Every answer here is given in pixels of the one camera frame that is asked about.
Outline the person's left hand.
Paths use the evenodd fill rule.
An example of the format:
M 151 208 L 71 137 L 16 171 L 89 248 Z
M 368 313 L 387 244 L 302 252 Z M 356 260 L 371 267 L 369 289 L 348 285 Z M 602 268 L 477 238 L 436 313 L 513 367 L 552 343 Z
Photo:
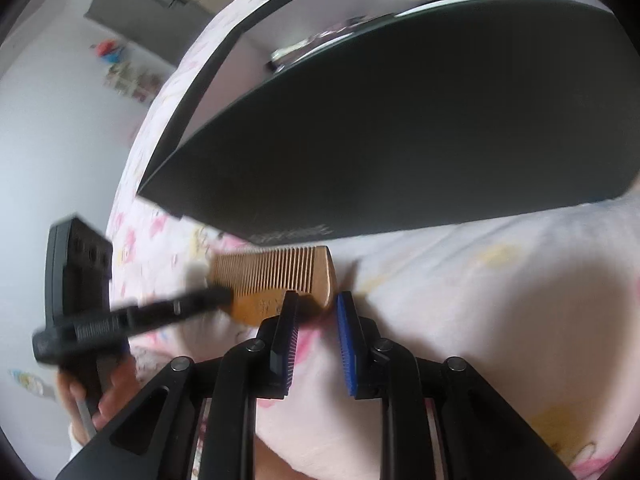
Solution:
M 98 412 L 92 418 L 96 430 L 101 430 L 139 393 L 141 387 L 136 370 L 136 360 L 133 356 L 127 356 L 114 369 L 110 379 L 111 387 L 102 396 Z M 85 400 L 84 387 L 73 375 L 59 370 L 56 374 L 56 388 L 58 397 L 70 415 L 70 428 L 75 440 L 81 445 L 86 445 L 91 437 L 85 430 L 78 408 L 78 403 Z

